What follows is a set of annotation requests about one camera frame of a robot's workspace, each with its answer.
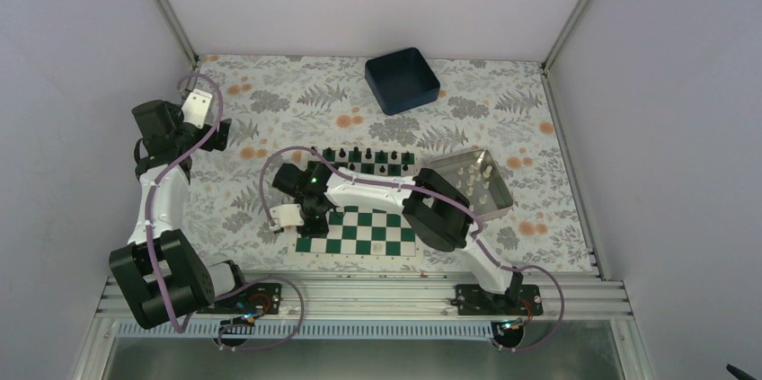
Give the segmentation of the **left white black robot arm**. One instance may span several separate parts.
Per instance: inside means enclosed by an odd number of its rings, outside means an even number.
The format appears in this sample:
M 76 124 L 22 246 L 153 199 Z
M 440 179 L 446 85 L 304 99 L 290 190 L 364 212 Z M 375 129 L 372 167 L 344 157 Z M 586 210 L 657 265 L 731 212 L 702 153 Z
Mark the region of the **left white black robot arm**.
M 250 288 L 233 261 L 204 262 L 182 231 L 191 183 L 191 154 L 223 151 L 230 120 L 207 122 L 210 93 L 194 91 L 183 104 L 154 100 L 132 111 L 141 137 L 133 156 L 141 186 L 137 223 L 109 267 L 135 321 L 149 330 L 216 301 L 243 310 Z

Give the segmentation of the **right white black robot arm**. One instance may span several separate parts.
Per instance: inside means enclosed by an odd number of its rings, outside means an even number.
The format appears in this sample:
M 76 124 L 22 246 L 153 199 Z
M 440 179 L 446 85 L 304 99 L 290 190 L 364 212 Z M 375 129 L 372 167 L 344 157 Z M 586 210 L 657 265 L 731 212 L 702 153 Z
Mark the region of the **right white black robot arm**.
M 380 176 L 320 163 L 302 170 L 286 163 L 276 172 L 273 188 L 290 196 L 290 204 L 267 208 L 270 228 L 294 226 L 304 237 L 327 233 L 329 211 L 345 207 L 380 209 L 404 217 L 429 248 L 453 252 L 475 276 L 496 314 L 509 314 L 521 302 L 523 275 L 499 260 L 481 237 L 483 220 L 469 200 L 440 174 L 423 168 L 415 176 Z

